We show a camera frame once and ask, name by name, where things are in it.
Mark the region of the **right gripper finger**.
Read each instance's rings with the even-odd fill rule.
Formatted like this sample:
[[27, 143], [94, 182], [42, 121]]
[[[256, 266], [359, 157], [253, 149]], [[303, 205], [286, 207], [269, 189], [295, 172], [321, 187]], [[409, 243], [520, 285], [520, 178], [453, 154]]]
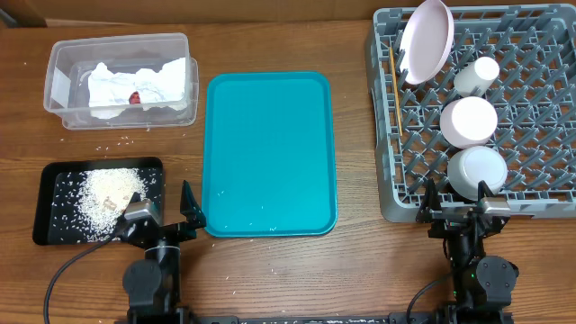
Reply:
[[492, 192], [486, 182], [481, 180], [478, 183], [477, 196], [478, 200], [480, 201], [483, 198], [493, 198], [495, 197], [495, 194]]
[[425, 185], [424, 198], [418, 209], [416, 221], [433, 221], [442, 213], [438, 190], [433, 179], [428, 179]]

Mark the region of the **grey bowl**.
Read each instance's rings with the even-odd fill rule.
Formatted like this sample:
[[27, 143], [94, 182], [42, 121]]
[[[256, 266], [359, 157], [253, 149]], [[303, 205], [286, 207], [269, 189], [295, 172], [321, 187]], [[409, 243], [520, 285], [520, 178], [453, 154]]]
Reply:
[[453, 155], [447, 165], [452, 188], [463, 198], [478, 199], [478, 184], [484, 181], [497, 194], [508, 176], [504, 158], [495, 150], [477, 146]]

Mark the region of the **red snack wrapper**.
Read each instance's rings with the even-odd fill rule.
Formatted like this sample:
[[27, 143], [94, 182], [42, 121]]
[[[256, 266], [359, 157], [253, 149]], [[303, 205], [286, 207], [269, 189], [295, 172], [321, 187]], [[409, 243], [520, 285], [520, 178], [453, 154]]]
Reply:
[[129, 104], [140, 104], [140, 94], [138, 92], [134, 92], [130, 95]]

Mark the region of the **white cup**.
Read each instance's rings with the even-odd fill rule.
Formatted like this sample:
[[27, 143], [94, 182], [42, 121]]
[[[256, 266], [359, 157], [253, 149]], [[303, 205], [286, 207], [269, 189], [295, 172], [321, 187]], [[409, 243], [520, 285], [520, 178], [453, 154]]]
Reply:
[[458, 72], [454, 88], [462, 96], [482, 96], [500, 74], [500, 66], [494, 58], [480, 57]]

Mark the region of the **white napkin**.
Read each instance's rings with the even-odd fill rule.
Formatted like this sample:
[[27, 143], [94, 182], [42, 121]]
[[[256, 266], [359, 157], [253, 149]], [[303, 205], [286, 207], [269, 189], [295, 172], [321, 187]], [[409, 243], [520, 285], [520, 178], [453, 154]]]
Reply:
[[167, 62], [156, 72], [141, 68], [135, 73], [113, 73], [100, 62], [88, 77], [91, 116], [108, 120], [119, 116], [128, 105], [132, 93], [138, 92], [143, 110], [151, 104], [180, 101], [185, 97], [186, 58]]

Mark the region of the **wooden chopstick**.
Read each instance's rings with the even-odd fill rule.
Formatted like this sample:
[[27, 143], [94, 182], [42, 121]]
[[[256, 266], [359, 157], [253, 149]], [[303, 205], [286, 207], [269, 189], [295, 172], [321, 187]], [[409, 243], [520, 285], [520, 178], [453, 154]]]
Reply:
[[398, 85], [397, 85], [397, 75], [396, 75], [396, 66], [395, 66], [395, 58], [394, 58], [394, 51], [392, 46], [389, 47], [389, 58], [390, 58], [390, 69], [392, 75], [392, 90], [394, 94], [394, 107], [395, 107], [395, 116], [396, 116], [396, 123], [399, 132], [399, 138], [403, 135], [403, 130], [401, 127], [401, 108], [399, 103], [399, 92], [398, 92]]

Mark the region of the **large white plate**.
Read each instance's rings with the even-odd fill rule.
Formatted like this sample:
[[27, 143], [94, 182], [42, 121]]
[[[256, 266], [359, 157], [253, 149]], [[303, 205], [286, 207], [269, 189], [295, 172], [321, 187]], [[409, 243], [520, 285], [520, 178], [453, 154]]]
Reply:
[[454, 33], [454, 18], [441, 0], [426, 0], [416, 8], [400, 42], [404, 51], [400, 72], [408, 71], [408, 84], [423, 84], [440, 71], [450, 54]]

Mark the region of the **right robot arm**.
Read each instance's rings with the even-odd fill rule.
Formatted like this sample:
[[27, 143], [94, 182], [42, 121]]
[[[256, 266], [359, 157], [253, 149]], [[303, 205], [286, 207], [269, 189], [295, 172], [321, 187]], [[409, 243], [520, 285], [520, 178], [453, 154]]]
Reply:
[[[427, 234], [443, 240], [450, 271], [420, 289], [405, 311], [408, 323], [512, 323], [511, 314], [503, 311], [512, 301], [512, 291], [519, 277], [516, 265], [500, 256], [486, 254], [483, 241], [501, 233], [510, 219], [508, 201], [496, 196], [481, 181], [477, 186], [478, 202], [472, 207], [444, 208], [432, 179], [426, 182], [424, 200], [416, 221], [428, 223]], [[453, 282], [454, 300], [440, 306], [423, 319], [412, 315], [418, 299], [447, 280]]]

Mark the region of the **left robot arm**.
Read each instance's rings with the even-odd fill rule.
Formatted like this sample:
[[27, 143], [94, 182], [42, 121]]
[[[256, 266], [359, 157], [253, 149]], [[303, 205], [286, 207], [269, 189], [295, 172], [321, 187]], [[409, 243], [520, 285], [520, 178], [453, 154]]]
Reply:
[[129, 323], [197, 323], [181, 304], [180, 244], [197, 238], [206, 217], [187, 181], [182, 183], [180, 213], [185, 220], [165, 225], [156, 205], [135, 193], [120, 216], [115, 234], [144, 250], [144, 257], [126, 269], [122, 286], [129, 296]]

